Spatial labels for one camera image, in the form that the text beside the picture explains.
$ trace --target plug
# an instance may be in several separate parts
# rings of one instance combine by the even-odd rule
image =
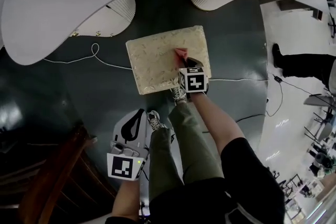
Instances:
[[[282,79],[281,79],[280,77],[275,76],[275,75],[273,75],[273,77],[274,77],[274,80],[275,80],[276,82],[282,83]]]

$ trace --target beige mat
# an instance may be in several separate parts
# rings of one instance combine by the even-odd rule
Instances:
[[[179,68],[174,48],[187,48],[188,56],[201,61],[211,78],[209,55],[202,26],[194,26],[126,42],[139,94],[178,86]]]

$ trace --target green pants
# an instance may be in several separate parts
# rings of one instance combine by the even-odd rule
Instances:
[[[170,130],[161,128],[152,133],[150,144],[149,199],[152,201],[167,190],[199,180],[223,177],[223,172],[203,138],[195,116],[186,103],[178,104],[169,119],[180,147],[183,182],[170,151]]]

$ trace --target black sleeve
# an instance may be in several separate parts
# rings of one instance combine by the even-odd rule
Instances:
[[[122,218],[122,217],[110,217],[106,220],[105,224],[135,224],[132,219],[129,218]]]
[[[262,223],[283,224],[284,193],[247,140],[232,140],[223,149],[220,158],[232,199]]]

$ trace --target forearm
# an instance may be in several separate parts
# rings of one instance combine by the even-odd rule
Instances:
[[[238,124],[205,94],[192,93],[190,96],[213,137],[219,154],[230,141],[244,137]]]
[[[140,183],[124,180],[115,198],[112,210],[113,217],[125,217],[138,221],[140,206]]]

